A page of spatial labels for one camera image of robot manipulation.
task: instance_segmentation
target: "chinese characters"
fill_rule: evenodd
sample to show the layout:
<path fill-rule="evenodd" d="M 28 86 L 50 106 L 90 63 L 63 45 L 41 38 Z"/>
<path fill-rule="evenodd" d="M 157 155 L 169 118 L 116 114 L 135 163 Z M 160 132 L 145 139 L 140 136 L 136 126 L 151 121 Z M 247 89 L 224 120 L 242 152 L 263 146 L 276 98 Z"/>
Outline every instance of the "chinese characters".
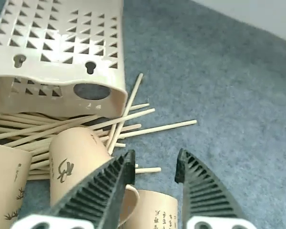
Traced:
<path fill-rule="evenodd" d="M 61 183 L 66 181 L 67 176 L 72 175 L 72 170 L 74 167 L 73 163 L 70 163 L 69 161 L 65 164 L 65 169 L 62 171 L 61 167 L 64 165 L 64 163 L 67 161 L 67 158 L 64 159 L 60 165 L 58 166 L 58 173 L 60 174 L 57 179 L 60 180 Z"/>
<path fill-rule="evenodd" d="M 153 229 L 177 229 L 177 217 L 165 211 L 156 210 Z"/>
<path fill-rule="evenodd" d="M 15 175 L 14 182 L 17 180 L 18 173 L 19 173 L 19 168 L 20 168 L 20 167 L 21 167 L 21 164 L 19 163 L 18 166 L 17 166 L 17 170 L 16 170 L 16 175 Z"/>

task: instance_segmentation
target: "beige plastic basket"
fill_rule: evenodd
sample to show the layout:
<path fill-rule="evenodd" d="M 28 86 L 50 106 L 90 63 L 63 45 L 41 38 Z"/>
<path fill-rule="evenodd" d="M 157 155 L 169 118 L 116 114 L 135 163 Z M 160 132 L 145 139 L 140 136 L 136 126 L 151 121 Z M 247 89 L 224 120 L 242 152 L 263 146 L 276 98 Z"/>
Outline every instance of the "beige plastic basket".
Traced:
<path fill-rule="evenodd" d="M 122 0 L 8 0 L 0 15 L 0 113 L 120 116 L 122 14 Z"/>

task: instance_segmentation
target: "cup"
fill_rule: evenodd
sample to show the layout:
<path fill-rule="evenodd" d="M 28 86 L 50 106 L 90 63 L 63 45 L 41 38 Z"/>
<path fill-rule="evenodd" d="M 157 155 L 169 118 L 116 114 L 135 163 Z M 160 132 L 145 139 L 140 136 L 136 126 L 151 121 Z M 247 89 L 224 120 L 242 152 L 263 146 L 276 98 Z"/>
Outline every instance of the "cup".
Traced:
<path fill-rule="evenodd" d="M 0 145 L 0 229 L 9 229 L 18 217 L 31 159 L 27 151 Z"/>
<path fill-rule="evenodd" d="M 75 127 L 59 133 L 50 144 L 51 206 L 111 158 L 99 137 L 89 128 Z M 138 191 L 127 185 L 119 225 L 131 216 L 138 200 Z"/>
<path fill-rule="evenodd" d="M 178 200 L 172 196 L 138 190 L 140 199 L 121 229 L 178 229 Z"/>

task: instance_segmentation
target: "keyhole slot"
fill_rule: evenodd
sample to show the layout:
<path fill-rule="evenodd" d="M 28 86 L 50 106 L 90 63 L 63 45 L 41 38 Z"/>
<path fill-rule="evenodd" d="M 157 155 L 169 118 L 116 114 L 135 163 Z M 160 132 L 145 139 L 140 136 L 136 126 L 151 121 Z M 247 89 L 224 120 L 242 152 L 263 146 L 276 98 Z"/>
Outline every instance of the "keyhole slot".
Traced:
<path fill-rule="evenodd" d="M 87 73 L 92 75 L 94 73 L 94 69 L 96 68 L 96 63 L 89 61 L 85 64 L 85 67 L 87 69 Z"/>
<path fill-rule="evenodd" d="M 18 54 L 15 55 L 13 60 L 14 60 L 14 67 L 15 68 L 20 68 L 22 64 L 26 61 L 27 57 L 23 54 Z"/>

